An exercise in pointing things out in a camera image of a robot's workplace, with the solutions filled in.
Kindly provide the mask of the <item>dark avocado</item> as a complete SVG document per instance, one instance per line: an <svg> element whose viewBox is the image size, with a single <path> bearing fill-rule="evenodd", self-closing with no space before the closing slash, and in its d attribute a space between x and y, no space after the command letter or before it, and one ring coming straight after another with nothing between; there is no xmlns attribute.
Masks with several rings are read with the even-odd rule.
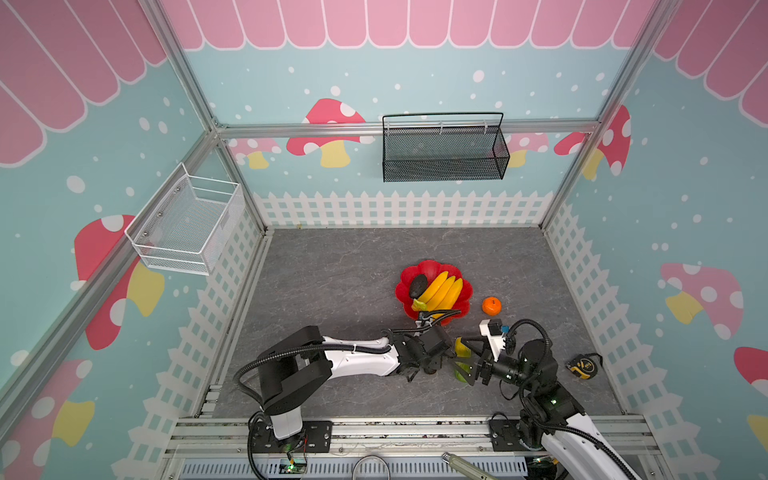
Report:
<svg viewBox="0 0 768 480"><path fill-rule="evenodd" d="M429 281L424 274L419 274L413 278L409 286L409 297L419 299L428 289Z"/></svg>

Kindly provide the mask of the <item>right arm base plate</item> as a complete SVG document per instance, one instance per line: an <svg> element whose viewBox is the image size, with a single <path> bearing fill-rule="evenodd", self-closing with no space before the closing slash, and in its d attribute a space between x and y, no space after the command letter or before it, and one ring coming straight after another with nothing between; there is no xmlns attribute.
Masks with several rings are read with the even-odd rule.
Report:
<svg viewBox="0 0 768 480"><path fill-rule="evenodd" d="M525 436L518 420L493 418L488 420L489 436L494 452L540 451L540 443Z"/></svg>

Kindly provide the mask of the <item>black mesh wall basket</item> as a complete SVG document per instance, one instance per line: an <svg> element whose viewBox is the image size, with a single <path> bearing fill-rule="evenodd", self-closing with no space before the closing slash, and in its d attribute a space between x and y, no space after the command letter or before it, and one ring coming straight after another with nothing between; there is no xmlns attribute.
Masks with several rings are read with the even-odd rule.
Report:
<svg viewBox="0 0 768 480"><path fill-rule="evenodd" d="M385 182L501 180L511 158L494 112L384 115Z"/></svg>

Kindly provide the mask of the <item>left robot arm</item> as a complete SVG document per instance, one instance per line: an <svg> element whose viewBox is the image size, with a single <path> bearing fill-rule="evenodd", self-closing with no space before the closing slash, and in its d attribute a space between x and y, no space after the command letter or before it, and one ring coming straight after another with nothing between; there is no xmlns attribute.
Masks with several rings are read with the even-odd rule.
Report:
<svg viewBox="0 0 768 480"><path fill-rule="evenodd" d="M302 406L327 381L392 375L411 380L420 372L435 373L452 348L438 324L388 330L374 340L336 339L307 326L240 367L233 381L258 404L276 439L284 441L303 432Z"/></svg>

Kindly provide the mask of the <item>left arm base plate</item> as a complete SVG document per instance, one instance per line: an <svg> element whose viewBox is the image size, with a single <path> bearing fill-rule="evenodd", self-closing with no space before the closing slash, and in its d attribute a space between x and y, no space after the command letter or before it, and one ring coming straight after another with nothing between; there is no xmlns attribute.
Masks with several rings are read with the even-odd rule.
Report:
<svg viewBox="0 0 768 480"><path fill-rule="evenodd" d="M278 440L273 429L257 420L249 428L248 446L252 453L329 453L334 424L331 421L308 421L302 430L287 439Z"/></svg>

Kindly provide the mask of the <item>yellow black tape measure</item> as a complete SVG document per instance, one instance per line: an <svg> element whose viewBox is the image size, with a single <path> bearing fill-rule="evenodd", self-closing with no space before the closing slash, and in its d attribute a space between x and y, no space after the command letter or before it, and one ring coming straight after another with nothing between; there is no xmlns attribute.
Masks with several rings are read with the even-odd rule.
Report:
<svg viewBox="0 0 768 480"><path fill-rule="evenodd" d="M593 379L603 366L603 356L597 352L578 354L566 362L567 369L581 380Z"/></svg>

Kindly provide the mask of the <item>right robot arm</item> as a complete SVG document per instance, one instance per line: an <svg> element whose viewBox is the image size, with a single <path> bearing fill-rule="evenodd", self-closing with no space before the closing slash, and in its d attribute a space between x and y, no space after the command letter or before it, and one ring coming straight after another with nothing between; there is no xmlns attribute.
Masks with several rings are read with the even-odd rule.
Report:
<svg viewBox="0 0 768 480"><path fill-rule="evenodd" d="M558 380L551 342L534 339L517 353L495 354L480 337L455 341L457 374L484 385L497 379L516 387L521 411L513 437L529 451L545 451L574 479L637 479L636 471L609 445L582 405Z"/></svg>

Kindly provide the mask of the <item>red flower-shaped bowl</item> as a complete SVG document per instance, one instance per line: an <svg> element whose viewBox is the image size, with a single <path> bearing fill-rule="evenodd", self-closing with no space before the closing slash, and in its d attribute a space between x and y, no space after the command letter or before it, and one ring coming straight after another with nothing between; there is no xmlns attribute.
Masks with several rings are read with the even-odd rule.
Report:
<svg viewBox="0 0 768 480"><path fill-rule="evenodd" d="M473 287L457 267L425 260L402 271L394 293L405 314L414 322L420 313L458 310L455 317L445 316L442 324L448 325L469 313Z"/></svg>

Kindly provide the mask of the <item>yellow green mango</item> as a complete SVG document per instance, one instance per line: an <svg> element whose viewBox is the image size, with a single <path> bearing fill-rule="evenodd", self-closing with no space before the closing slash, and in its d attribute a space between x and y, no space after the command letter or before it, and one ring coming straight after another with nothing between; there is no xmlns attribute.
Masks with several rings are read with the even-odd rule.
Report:
<svg viewBox="0 0 768 480"><path fill-rule="evenodd" d="M471 362L472 351L463 343L461 337L458 337L454 342L454 354L453 371L456 379L462 383L473 385L475 379Z"/></svg>

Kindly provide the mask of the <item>yellow banana bunch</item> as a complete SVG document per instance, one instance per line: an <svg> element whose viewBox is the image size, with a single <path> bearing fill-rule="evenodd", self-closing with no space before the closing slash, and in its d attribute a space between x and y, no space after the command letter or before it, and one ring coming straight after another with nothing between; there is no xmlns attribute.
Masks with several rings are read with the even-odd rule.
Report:
<svg viewBox="0 0 768 480"><path fill-rule="evenodd" d="M435 277L419 299L412 300L411 310L414 312L433 312L452 309L459 301L463 289L462 278L450 275L448 271L443 271Z"/></svg>

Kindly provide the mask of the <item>orange fake fruit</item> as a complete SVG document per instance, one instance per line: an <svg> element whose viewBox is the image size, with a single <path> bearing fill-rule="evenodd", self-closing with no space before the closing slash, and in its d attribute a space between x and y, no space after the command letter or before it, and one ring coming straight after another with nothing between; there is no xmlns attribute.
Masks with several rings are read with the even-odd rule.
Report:
<svg viewBox="0 0 768 480"><path fill-rule="evenodd" d="M496 297L487 297L483 300L481 309L485 315L495 317L502 311L502 302Z"/></svg>

